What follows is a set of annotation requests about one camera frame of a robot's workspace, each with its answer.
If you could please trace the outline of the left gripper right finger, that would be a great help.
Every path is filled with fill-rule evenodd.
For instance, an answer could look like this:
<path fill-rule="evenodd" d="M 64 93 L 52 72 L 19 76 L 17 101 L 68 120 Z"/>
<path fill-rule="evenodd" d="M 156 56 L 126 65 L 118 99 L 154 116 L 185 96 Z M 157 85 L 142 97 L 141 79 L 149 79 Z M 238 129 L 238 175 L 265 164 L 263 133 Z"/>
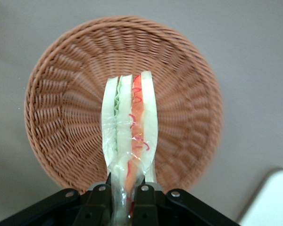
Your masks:
<path fill-rule="evenodd" d="M 164 194 L 151 184 L 136 188 L 134 226 L 238 226 L 239 224 L 183 189 Z"/>

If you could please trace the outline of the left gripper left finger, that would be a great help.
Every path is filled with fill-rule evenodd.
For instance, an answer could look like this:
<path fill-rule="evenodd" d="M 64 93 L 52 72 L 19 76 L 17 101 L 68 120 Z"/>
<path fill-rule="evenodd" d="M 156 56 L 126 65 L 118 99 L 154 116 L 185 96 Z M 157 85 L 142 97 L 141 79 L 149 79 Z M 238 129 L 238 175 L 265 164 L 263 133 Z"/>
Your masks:
<path fill-rule="evenodd" d="M 108 226 L 111 215 L 111 185 L 97 183 L 84 194 L 63 189 L 0 221 L 0 226 Z"/>

